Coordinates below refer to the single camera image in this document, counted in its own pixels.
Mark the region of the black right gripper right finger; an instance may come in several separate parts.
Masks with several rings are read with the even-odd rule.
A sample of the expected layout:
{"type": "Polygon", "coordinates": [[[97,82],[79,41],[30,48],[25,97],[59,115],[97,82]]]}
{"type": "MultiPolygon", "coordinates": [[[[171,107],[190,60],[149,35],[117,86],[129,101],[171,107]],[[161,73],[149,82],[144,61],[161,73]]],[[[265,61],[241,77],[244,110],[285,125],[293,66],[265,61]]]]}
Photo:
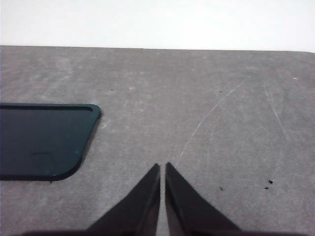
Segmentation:
{"type": "Polygon", "coordinates": [[[169,162],[165,165],[165,205],[171,236],[240,236],[245,233],[201,197],[169,162]]]}

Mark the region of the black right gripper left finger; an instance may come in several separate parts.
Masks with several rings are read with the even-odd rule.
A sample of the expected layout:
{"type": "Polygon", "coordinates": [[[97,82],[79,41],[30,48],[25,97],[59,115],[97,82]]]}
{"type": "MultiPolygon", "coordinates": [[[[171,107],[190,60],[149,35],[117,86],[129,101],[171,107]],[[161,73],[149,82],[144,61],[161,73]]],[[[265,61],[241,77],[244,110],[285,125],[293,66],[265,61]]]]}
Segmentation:
{"type": "Polygon", "coordinates": [[[155,236],[160,207],[160,166],[154,164],[133,189],[87,229],[94,236],[155,236]]]}

